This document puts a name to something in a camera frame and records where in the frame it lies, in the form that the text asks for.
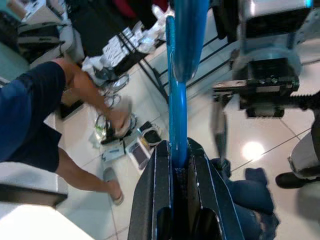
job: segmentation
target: navy shorts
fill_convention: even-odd
[[[24,163],[55,172],[59,165],[61,134],[44,123],[59,106],[66,86],[64,70],[55,62],[38,65],[17,78],[31,98],[31,120],[23,144],[7,162]]]

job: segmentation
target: leg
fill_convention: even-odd
[[[74,94],[103,113],[111,121],[115,129],[123,127],[130,112],[109,109],[105,104],[105,98],[99,94],[98,89],[92,83],[89,76],[77,65],[69,63],[63,58],[55,59],[53,62],[60,65],[63,69],[66,84],[72,89]]]
[[[55,173],[68,184],[80,190],[108,193],[113,199],[121,196],[122,192],[118,182],[102,181],[97,176],[78,167],[64,150],[59,148],[58,151],[59,165]]]

